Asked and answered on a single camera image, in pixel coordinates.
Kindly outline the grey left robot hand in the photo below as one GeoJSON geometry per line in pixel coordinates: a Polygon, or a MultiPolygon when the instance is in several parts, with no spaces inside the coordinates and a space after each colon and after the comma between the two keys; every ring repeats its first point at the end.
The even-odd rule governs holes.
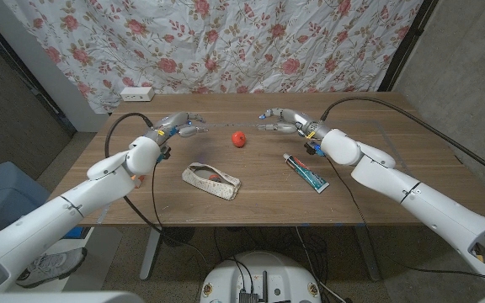
{"type": "Polygon", "coordinates": [[[171,114],[151,126],[145,137],[155,141],[159,146],[163,146],[172,136],[179,135],[180,137],[188,138],[208,131],[205,126],[193,124],[193,120],[205,123],[204,118],[200,114],[191,112],[171,114]]]}

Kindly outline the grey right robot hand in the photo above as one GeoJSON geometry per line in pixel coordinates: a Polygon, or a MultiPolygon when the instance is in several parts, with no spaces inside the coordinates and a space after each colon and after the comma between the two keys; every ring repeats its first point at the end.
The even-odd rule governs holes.
{"type": "Polygon", "coordinates": [[[259,116],[261,120],[269,117],[278,117],[279,120],[273,124],[258,125],[258,130],[278,131],[286,134],[298,133],[300,136],[311,140],[321,140],[332,130],[322,121],[315,120],[309,115],[293,109],[267,109],[259,116]]]}

